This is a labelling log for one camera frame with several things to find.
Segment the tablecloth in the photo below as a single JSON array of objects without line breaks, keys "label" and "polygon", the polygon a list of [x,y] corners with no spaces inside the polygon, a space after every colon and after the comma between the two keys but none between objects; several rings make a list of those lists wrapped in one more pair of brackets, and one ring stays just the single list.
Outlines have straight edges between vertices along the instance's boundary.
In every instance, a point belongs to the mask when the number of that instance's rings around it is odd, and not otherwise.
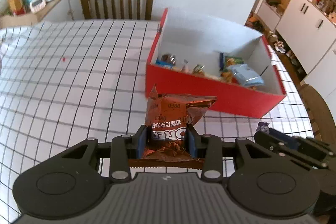
[{"label": "tablecloth", "polygon": [[[88,137],[109,142],[144,123],[146,59],[157,26],[91,20],[0,31],[0,224],[19,215],[11,189],[20,173]],[[270,50],[287,97],[262,119],[208,111],[195,125],[200,134],[253,140],[258,122],[265,121],[291,136],[313,137],[300,96]],[[234,172],[231,158],[223,158],[223,168],[227,176]],[[132,175],[190,171],[196,170],[132,168]],[[109,160],[99,172],[108,176]]]}]

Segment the red box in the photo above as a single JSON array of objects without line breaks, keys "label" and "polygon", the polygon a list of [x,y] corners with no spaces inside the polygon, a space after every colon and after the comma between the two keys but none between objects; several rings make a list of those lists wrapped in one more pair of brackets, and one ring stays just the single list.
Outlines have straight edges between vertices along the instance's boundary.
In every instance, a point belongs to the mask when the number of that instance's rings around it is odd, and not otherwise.
[{"label": "red box", "polygon": [[[189,69],[204,65],[205,73],[218,75],[219,52],[242,57],[265,86],[251,90],[209,78],[177,72],[155,65],[165,53],[176,55],[177,67],[189,61]],[[261,118],[286,97],[285,88],[265,37],[248,27],[225,19],[179,9],[165,9],[146,64],[146,96],[156,84],[159,93],[216,96],[211,110]]]}]

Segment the bottle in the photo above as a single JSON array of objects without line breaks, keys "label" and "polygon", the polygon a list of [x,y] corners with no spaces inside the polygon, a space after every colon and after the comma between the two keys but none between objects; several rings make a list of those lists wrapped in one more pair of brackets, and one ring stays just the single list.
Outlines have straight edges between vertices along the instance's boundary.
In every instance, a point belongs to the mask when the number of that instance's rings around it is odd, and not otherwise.
[{"label": "bottle", "polygon": [[8,0],[8,4],[14,16],[23,15],[26,13],[22,0]]}]

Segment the circular cover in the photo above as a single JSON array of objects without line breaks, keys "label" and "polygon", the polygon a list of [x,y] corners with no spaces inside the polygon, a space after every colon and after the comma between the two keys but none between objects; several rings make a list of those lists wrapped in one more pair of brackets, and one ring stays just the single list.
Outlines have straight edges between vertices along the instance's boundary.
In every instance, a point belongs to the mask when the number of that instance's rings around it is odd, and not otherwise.
[{"label": "circular cover", "polygon": [[300,167],[274,159],[253,160],[228,181],[231,196],[248,210],[289,217],[311,210],[320,193],[318,182]]},{"label": "circular cover", "polygon": [[65,219],[87,211],[104,191],[96,170],[78,160],[62,158],[27,170],[13,185],[20,210],[43,219]]}]

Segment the orange snack wrapper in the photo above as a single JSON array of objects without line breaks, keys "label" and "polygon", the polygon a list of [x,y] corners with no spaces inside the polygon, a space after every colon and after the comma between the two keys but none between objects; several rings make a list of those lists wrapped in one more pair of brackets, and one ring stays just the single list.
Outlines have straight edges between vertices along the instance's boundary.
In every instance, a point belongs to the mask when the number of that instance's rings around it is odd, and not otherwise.
[{"label": "orange snack wrapper", "polygon": [[187,160],[189,154],[184,149],[186,126],[195,125],[215,102],[216,97],[212,96],[159,95],[154,86],[148,97],[145,120],[146,126],[152,126],[152,132],[143,157],[156,155],[156,159],[175,161],[177,156]]}]

